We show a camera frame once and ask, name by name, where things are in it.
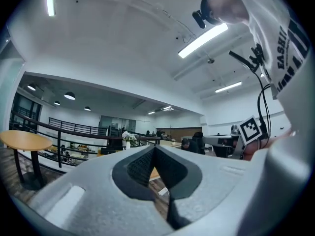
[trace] round ceiling lamp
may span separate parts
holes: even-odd
[[[35,85],[34,83],[30,83],[30,84],[28,85],[28,88],[29,88],[30,90],[36,91],[36,85]]]
[[[75,100],[75,95],[73,92],[68,92],[64,96],[69,100]]]

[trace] man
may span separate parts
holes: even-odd
[[[182,150],[199,154],[199,148],[197,143],[194,141],[189,141],[188,139],[182,140]]]
[[[306,58],[311,43],[295,14],[282,0],[202,0],[201,13],[213,25],[243,23],[264,54],[262,73],[271,84],[273,97],[283,90]],[[289,136],[291,130],[283,136]],[[268,148],[276,139],[262,140]],[[249,144],[244,159],[257,151],[257,142]]]

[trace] ceiling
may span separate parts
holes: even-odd
[[[30,83],[35,83],[36,91],[28,89],[27,86]],[[19,87],[52,105],[56,100],[58,100],[62,107],[77,110],[82,110],[86,106],[90,106],[91,108],[94,106],[96,108],[101,105],[100,102],[106,103],[107,106],[110,107],[125,108],[126,110],[134,109],[142,114],[147,114],[156,109],[165,107],[165,105],[161,103],[142,100],[140,98],[121,93],[73,82],[37,77],[27,74],[23,75]],[[64,97],[64,94],[69,91],[75,94],[76,100],[71,101]]]
[[[200,36],[212,27],[207,24],[201,29],[191,16],[200,8],[200,1],[55,0],[55,17],[49,18],[40,30],[31,30],[38,37],[38,52],[53,44],[58,48],[65,39],[82,37],[132,50],[137,58],[150,64],[145,69],[161,69],[202,101],[216,95],[215,90],[239,81],[245,87],[257,84],[255,76],[228,55],[229,50],[245,58],[251,54],[254,42],[245,25],[229,25],[226,32],[185,59],[178,56],[188,45],[184,42],[193,40],[192,33]],[[213,64],[207,63],[209,57],[215,59]],[[237,90],[220,93],[219,97]]]

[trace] table leg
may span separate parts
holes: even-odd
[[[34,170],[35,177],[38,179],[40,187],[44,187],[45,183],[44,183],[42,174],[40,172],[37,151],[31,151],[31,162],[33,164],[33,170]]]
[[[14,149],[13,151],[14,151],[14,160],[15,160],[16,169],[18,171],[19,179],[20,179],[21,183],[23,183],[24,182],[24,178],[23,178],[22,171],[21,171],[21,166],[20,166],[20,161],[19,161],[19,154],[18,154],[17,149]]]

